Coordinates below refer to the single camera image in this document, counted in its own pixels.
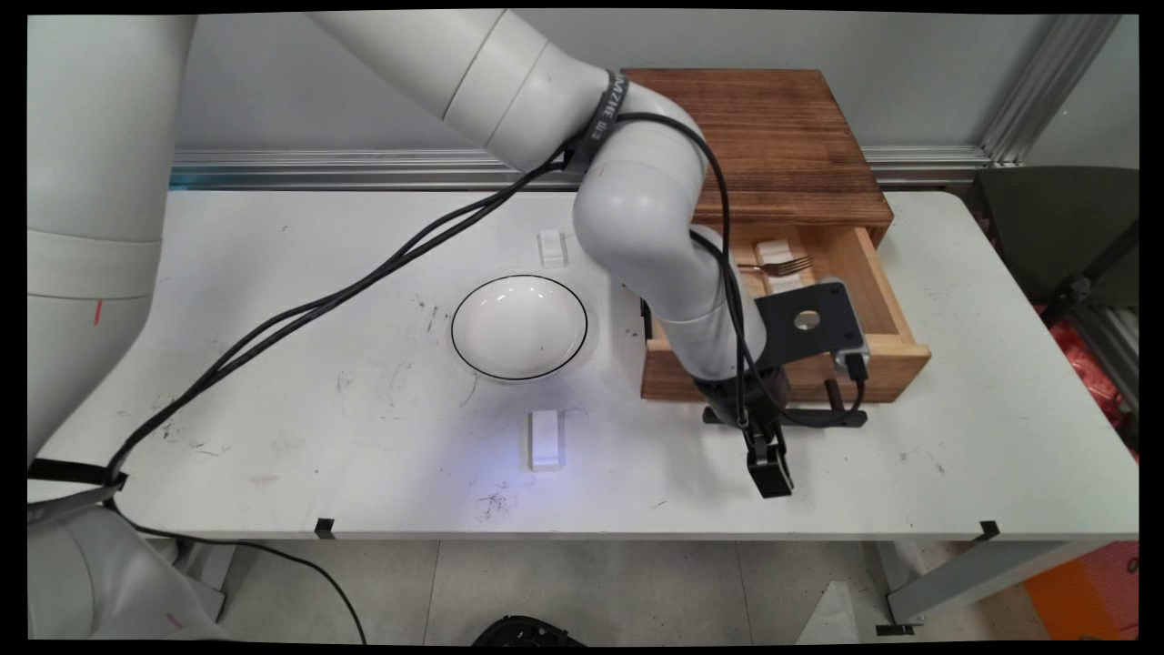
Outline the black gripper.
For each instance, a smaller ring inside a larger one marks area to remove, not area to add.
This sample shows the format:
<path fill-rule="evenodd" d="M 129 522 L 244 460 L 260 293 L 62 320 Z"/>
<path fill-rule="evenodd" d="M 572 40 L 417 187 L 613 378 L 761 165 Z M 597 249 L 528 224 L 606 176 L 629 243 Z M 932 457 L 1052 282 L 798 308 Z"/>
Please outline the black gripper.
<path fill-rule="evenodd" d="M 704 423 L 739 427 L 737 386 L 734 378 L 696 378 L 696 389 L 707 403 L 702 415 Z M 792 394 L 787 372 L 785 368 L 764 368 L 755 378 L 753 370 L 748 370 L 741 389 L 743 407 L 748 419 L 748 425 L 741 428 L 748 453 L 748 476 L 764 499 L 790 497 L 795 485 L 786 460 L 782 428 L 778 426 L 780 410 L 787 406 Z"/>

